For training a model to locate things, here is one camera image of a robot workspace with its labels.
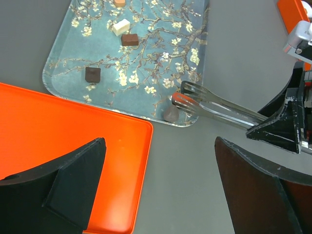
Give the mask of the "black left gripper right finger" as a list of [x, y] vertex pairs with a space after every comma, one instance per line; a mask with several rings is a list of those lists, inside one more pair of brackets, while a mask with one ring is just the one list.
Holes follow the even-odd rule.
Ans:
[[312, 177], [217, 137], [215, 156], [236, 234], [310, 234]]

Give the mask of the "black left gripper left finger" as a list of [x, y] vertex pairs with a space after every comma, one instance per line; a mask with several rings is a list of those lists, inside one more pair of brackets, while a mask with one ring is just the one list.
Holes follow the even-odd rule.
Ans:
[[0, 181], [2, 234], [81, 234], [88, 228], [106, 154], [96, 138]]

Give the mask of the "dark truffle chocolate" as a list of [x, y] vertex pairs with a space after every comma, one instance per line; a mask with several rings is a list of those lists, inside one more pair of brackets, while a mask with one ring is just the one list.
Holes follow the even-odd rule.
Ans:
[[170, 105], [163, 113], [163, 118], [167, 122], [176, 122], [179, 119], [179, 110], [175, 105]]

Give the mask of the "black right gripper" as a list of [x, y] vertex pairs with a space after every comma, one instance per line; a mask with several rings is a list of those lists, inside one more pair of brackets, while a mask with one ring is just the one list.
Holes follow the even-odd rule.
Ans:
[[246, 137], [262, 141], [283, 150], [299, 154], [312, 153], [312, 115], [305, 100], [310, 88], [305, 84], [303, 62], [294, 64], [286, 86], [259, 113], [268, 117], [250, 128]]

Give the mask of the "metal serving tongs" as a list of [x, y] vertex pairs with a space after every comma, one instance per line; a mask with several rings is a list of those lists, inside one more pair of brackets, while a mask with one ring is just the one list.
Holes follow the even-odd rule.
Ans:
[[267, 117], [223, 99], [207, 88], [190, 82], [181, 83], [180, 92], [172, 95], [172, 104], [194, 117], [207, 117], [243, 130], [248, 130]]

